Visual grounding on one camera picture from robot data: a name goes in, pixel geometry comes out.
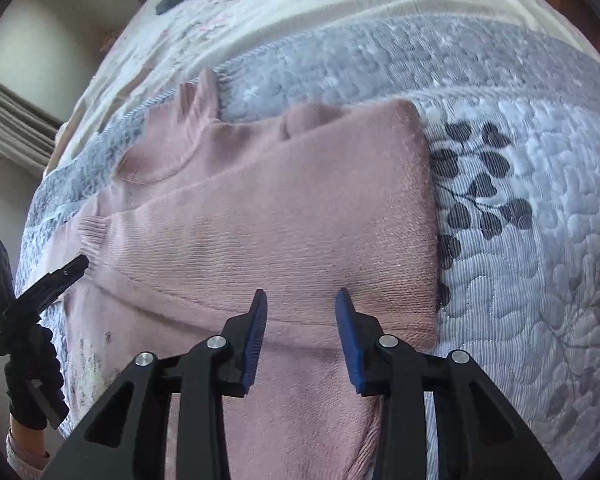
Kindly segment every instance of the black glove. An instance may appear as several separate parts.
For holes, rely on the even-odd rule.
[[[28,340],[10,354],[11,358],[4,367],[11,415],[30,430],[44,430],[46,416],[29,391],[27,381],[40,380],[40,391],[45,396],[55,394],[64,384],[51,336],[48,328],[34,325]]]

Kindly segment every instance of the gray curtain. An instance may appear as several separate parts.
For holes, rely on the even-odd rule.
[[[42,176],[60,123],[0,85],[0,156]]]

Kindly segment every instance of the mattress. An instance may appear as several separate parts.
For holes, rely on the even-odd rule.
[[[584,36],[543,0],[186,0],[157,16],[148,0],[120,35],[69,121],[47,172],[142,102],[263,44],[330,23],[445,14],[520,25],[600,62]]]
[[[600,450],[600,63],[514,25],[432,15],[314,29],[215,71],[223,121],[275,116],[306,100],[414,102],[438,208],[432,353],[467,350],[563,478],[578,478]],[[113,122],[43,180],[27,219],[18,291],[39,275],[56,227],[107,184],[141,135],[146,108],[173,94]],[[66,355],[63,316],[56,304],[43,322],[65,367],[85,357]],[[85,379],[107,386],[88,366]],[[426,403],[433,479],[436,428],[430,397]],[[70,414],[64,434],[80,416]]]

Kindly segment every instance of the folded sweater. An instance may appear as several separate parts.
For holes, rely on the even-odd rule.
[[[392,100],[223,124],[211,80],[150,113],[111,186],[45,250],[37,276],[90,258],[64,298],[70,407],[84,414],[135,354],[184,353],[218,333],[264,288],[256,383],[224,402],[232,478],[361,479],[379,410],[349,383],[334,297],[346,286],[386,331],[433,345],[436,223],[418,115]],[[173,453],[171,442],[168,476]]]

